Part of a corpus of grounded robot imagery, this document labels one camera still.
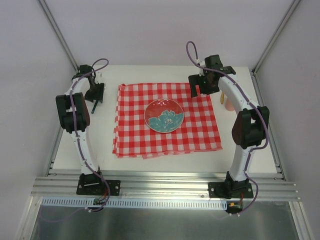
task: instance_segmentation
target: pink object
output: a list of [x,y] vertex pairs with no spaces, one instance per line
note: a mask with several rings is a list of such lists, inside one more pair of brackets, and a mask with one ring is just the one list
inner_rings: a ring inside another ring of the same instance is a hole
[[[159,133],[146,124],[145,109],[158,99],[171,99],[182,107],[184,119],[176,130]],[[119,85],[112,151],[117,157],[147,159],[220,149],[221,139],[210,96],[191,98],[188,83]]]
[[232,112],[235,110],[234,106],[232,105],[231,101],[229,100],[229,98],[226,99],[225,101],[225,105],[224,105],[225,109],[227,109],[228,111]]

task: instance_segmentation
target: round plate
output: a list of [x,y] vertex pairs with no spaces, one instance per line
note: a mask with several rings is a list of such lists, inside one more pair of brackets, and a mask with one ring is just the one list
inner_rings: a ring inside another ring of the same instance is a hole
[[144,111],[144,120],[158,133],[170,133],[184,121],[184,111],[171,99],[158,99],[151,102]]

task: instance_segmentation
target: gingham tablecloth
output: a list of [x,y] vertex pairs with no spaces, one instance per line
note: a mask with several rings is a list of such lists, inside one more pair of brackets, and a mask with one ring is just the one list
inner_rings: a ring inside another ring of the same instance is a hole
[[[181,126],[170,133],[150,129],[145,109],[157,99],[172,99],[183,109]],[[119,85],[115,111],[113,153],[118,158],[153,158],[222,149],[211,98],[191,98],[188,83]]]

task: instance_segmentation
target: red checkered cloth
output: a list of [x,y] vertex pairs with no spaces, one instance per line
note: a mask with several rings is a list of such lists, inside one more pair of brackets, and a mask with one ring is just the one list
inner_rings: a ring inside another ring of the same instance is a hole
[[[169,133],[150,129],[146,107],[157,99],[172,99],[183,109],[181,126]],[[115,111],[113,153],[118,158],[153,158],[222,149],[210,96],[191,98],[188,83],[119,85]]]

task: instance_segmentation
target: gray floor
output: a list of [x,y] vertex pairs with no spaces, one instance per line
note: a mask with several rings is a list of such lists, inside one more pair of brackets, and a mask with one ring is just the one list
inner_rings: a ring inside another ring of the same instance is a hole
[[[74,207],[42,206],[41,216],[59,220]],[[299,239],[287,202],[256,202],[240,217],[224,211],[106,208],[80,210],[58,223],[39,219],[33,240],[295,240]]]

